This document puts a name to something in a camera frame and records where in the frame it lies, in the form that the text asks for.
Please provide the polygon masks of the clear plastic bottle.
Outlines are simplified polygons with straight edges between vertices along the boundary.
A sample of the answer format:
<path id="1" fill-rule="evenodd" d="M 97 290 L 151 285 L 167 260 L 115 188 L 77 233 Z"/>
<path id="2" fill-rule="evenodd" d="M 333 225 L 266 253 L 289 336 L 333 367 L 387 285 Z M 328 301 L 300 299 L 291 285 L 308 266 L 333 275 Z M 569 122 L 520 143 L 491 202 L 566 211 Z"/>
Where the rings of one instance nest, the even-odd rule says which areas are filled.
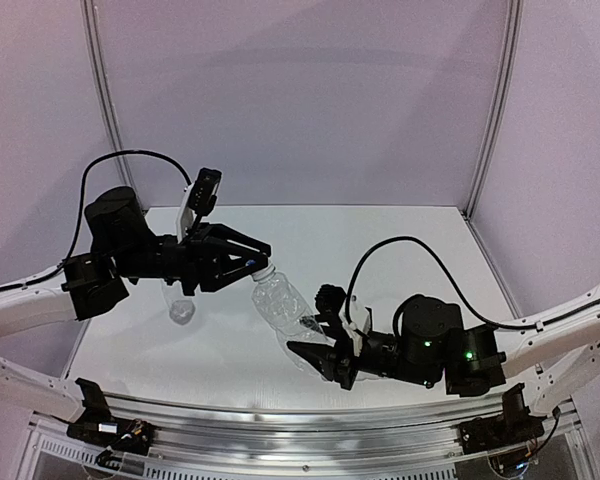
<path id="1" fill-rule="evenodd" d="M 261 317 L 274 330 L 283 353 L 299 371 L 325 380 L 286 345 L 289 341 L 306 342 L 300 339 L 302 327 L 299 320 L 303 316 L 317 315 L 317 311 L 309 306 L 286 275 L 272 264 L 254 273 L 252 279 L 255 282 L 252 302 Z"/>
<path id="2" fill-rule="evenodd" d="M 188 324 L 196 311 L 193 298 L 183 293 L 179 282 L 162 281 L 161 291 L 169 318 L 180 326 Z"/>

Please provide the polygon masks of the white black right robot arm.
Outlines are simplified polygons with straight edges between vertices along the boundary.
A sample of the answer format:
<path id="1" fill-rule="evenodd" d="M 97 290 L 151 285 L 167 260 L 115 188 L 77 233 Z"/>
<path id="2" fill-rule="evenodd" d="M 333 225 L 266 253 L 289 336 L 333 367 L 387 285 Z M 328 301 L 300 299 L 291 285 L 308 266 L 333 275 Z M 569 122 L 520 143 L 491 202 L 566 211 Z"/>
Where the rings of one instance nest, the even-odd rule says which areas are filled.
<path id="1" fill-rule="evenodd" d="M 479 397 L 523 375 L 532 416 L 544 416 L 600 375 L 600 284 L 553 309 L 495 326 L 466 328 L 456 304 L 414 295 L 394 316 L 391 334 L 356 331 L 342 288 L 321 287 L 320 322 L 333 345 L 290 341 L 288 349 L 327 381 L 349 390 L 364 372 L 447 394 Z"/>

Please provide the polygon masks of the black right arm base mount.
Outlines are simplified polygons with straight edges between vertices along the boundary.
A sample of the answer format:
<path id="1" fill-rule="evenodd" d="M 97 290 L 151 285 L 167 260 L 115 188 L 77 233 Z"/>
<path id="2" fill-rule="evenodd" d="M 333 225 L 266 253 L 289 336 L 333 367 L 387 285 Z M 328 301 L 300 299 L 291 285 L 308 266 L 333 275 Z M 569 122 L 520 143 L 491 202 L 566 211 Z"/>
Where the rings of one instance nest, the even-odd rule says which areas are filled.
<path id="1" fill-rule="evenodd" d="M 524 401 L 525 386 L 518 383 L 501 397 L 502 411 L 487 417 L 476 417 L 458 426 L 464 455 L 497 450 L 531 441 L 544 433 L 546 415 L 531 414 Z"/>

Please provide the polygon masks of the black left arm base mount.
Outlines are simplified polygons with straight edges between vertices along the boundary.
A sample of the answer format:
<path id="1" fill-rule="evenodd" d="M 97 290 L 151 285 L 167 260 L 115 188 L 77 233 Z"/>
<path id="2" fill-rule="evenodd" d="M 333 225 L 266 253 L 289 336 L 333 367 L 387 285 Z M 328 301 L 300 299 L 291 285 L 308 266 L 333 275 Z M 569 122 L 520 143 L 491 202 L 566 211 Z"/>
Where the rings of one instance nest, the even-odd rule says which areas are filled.
<path id="1" fill-rule="evenodd" d="M 67 436 L 101 447 L 95 464 L 102 468 L 117 469 L 125 453 L 147 456 L 156 427 L 142 419 L 115 417 L 104 393 L 95 382 L 78 378 L 76 384 L 83 395 L 84 411 L 68 425 Z"/>

